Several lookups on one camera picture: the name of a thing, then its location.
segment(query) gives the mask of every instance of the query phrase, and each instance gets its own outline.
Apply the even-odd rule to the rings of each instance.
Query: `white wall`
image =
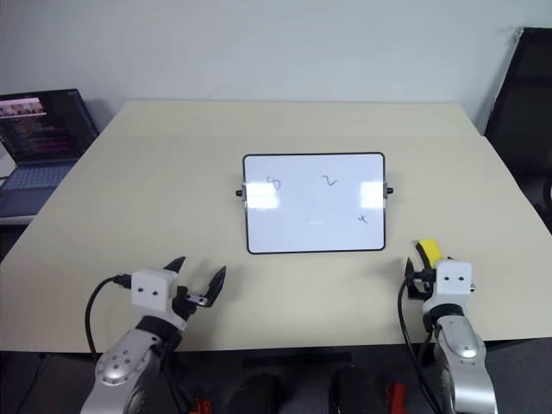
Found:
[[[550,0],[1,0],[3,92],[76,86],[102,128],[132,97],[459,101],[486,117],[517,27]]]

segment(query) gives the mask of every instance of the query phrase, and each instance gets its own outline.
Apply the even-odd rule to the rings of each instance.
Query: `yellow object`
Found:
[[[420,239],[416,245],[416,249],[422,256],[423,265],[426,268],[434,269],[435,262],[442,260],[441,249],[435,239]]]

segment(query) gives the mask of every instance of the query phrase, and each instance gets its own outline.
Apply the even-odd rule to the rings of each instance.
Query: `beige table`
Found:
[[[244,154],[354,151],[386,155],[395,193],[385,250],[247,252],[235,196]],[[484,339],[552,336],[552,237],[460,106],[130,102],[2,264],[2,349],[86,351],[96,284],[181,254],[180,281],[198,292],[228,266],[182,349],[399,343],[405,258],[426,236],[474,264],[470,317]],[[421,339],[421,303],[405,310]],[[93,312],[97,347],[136,321],[129,292],[106,288]]]

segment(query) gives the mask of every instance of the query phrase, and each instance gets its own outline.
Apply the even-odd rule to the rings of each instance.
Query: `whiteboard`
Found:
[[[243,182],[249,253],[386,245],[382,153],[248,154]]]

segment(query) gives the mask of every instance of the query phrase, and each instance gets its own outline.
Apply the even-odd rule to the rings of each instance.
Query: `laptop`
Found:
[[[16,163],[0,217],[38,213],[97,135],[76,89],[0,95],[0,142]]]

